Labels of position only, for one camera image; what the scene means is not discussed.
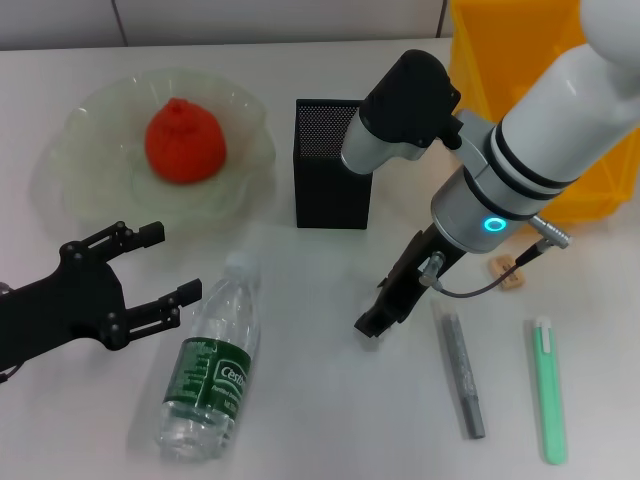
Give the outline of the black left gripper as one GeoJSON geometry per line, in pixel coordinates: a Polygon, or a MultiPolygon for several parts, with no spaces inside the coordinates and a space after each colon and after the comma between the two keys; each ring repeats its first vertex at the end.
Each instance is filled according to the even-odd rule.
{"type": "Polygon", "coordinates": [[[77,339],[93,339],[109,350],[177,328],[181,308],[202,298],[202,282],[125,308],[122,286],[106,260],[165,241],[156,221],[137,231],[123,221],[60,249],[49,276],[1,295],[1,369],[24,364],[77,339]]]}

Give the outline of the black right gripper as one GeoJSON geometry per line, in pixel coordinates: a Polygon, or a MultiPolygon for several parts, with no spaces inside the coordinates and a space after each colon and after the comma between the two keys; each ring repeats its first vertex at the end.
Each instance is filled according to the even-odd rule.
{"type": "Polygon", "coordinates": [[[431,224],[419,231],[381,282],[381,289],[365,295],[354,328],[368,340],[381,340],[398,320],[405,320],[427,290],[420,283],[423,264],[435,252],[444,256],[438,275],[444,274],[466,252],[451,244],[431,224]]]}

